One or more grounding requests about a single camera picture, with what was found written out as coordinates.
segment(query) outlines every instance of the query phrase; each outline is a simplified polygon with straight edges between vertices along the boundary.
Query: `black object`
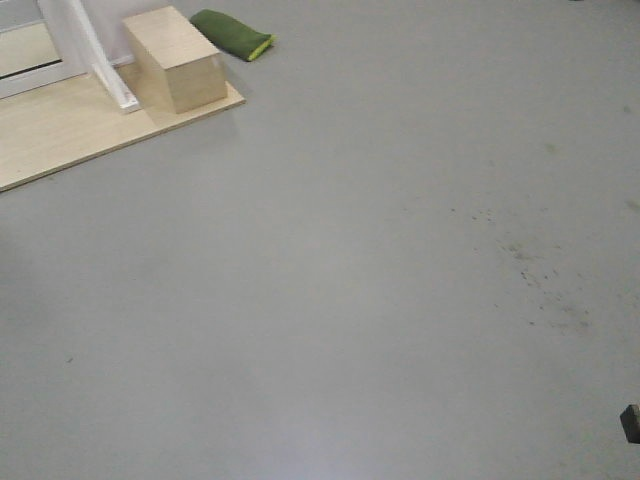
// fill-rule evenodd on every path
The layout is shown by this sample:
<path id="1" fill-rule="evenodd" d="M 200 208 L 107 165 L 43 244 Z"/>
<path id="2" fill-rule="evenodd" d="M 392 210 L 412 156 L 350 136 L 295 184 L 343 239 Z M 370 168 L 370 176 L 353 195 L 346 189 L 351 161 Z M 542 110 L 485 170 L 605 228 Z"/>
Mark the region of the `black object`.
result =
<path id="1" fill-rule="evenodd" d="M 640 407 L 629 405 L 620 415 L 624 434 L 629 443 L 640 443 Z"/>
<path id="2" fill-rule="evenodd" d="M 24 70 L 18 70 L 17 72 L 11 72 L 11 73 L 7 73 L 6 75 L 0 75 L 0 80 L 4 80 L 5 78 L 9 78 L 9 77 L 15 77 L 16 75 L 21 75 L 23 73 L 32 72 L 33 70 L 37 70 L 39 68 L 49 67 L 51 65 L 55 65 L 56 63 L 62 63 L 62 60 L 57 59 L 51 62 L 41 63 L 40 65 L 36 65 L 34 67 L 25 68 Z"/>

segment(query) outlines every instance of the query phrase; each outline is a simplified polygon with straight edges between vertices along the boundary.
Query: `glass panel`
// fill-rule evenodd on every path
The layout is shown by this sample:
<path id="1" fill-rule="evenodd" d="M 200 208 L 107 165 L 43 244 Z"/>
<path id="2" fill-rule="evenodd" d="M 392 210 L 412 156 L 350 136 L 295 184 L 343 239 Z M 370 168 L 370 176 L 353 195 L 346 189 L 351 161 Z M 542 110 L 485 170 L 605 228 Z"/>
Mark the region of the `glass panel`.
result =
<path id="1" fill-rule="evenodd" d="M 60 62 L 36 1 L 0 0 L 0 80 Z"/>

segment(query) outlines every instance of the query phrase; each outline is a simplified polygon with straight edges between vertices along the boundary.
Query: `dirt spot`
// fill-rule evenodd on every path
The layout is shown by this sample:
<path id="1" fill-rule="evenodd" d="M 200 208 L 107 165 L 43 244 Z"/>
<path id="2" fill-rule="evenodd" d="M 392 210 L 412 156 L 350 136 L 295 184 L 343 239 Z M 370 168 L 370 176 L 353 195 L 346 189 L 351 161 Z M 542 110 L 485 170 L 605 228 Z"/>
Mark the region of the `dirt spot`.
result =
<path id="1" fill-rule="evenodd" d="M 533 273 L 525 270 L 523 272 L 520 272 L 520 276 L 525 282 L 527 282 L 527 286 L 536 287 L 538 289 L 542 288 L 542 285 L 540 285 L 540 282 Z"/>
<path id="2" fill-rule="evenodd" d="M 507 251 L 510 252 L 516 260 L 534 260 L 534 257 L 525 252 L 524 246 L 519 242 L 507 245 Z"/>
<path id="3" fill-rule="evenodd" d="M 627 208 L 629 210 L 631 210 L 632 212 L 640 214 L 640 203 L 636 202 L 635 200 L 627 200 L 624 203 L 627 204 Z"/>
<path id="4" fill-rule="evenodd" d="M 562 314 L 557 319 L 551 320 L 549 325 L 562 333 L 586 335 L 592 326 L 589 312 L 572 304 L 557 304 Z"/>

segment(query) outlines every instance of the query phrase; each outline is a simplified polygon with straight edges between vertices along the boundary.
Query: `floor stain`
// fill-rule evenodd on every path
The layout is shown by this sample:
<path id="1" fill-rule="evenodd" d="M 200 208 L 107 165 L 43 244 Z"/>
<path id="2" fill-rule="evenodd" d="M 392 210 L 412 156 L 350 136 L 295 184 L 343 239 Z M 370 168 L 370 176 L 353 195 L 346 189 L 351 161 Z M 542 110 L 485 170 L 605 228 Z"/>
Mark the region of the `floor stain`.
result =
<path id="1" fill-rule="evenodd" d="M 635 213 L 640 213 L 640 203 L 635 200 L 627 200 L 624 202 L 627 204 L 627 208 Z"/>
<path id="2" fill-rule="evenodd" d="M 516 260 L 534 260 L 535 258 L 524 251 L 524 245 L 519 242 L 513 242 L 507 245 L 507 251 L 513 255 Z"/>
<path id="3" fill-rule="evenodd" d="M 638 293 L 636 286 L 628 286 L 623 292 L 616 294 L 616 298 L 621 304 L 631 307 L 635 311 L 640 310 L 640 293 Z"/>
<path id="4" fill-rule="evenodd" d="M 561 316 L 549 321 L 549 325 L 560 331 L 562 335 L 569 333 L 586 335 L 592 326 L 589 311 L 568 303 L 557 303 Z"/>

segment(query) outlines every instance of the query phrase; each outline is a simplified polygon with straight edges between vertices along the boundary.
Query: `yellow trim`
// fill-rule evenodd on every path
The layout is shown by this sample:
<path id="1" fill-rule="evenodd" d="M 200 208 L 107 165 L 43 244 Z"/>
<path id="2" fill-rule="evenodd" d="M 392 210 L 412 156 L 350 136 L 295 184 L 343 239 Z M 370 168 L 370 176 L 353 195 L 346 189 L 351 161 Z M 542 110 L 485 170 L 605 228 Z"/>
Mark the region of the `yellow trim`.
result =
<path id="1" fill-rule="evenodd" d="M 258 48 L 251 52 L 251 55 L 249 55 L 249 58 L 247 60 L 249 62 L 253 62 L 256 58 L 262 55 L 262 53 L 269 47 L 269 45 L 273 43 L 275 39 L 275 35 L 271 35 L 267 40 L 262 42 L 262 44 Z"/>

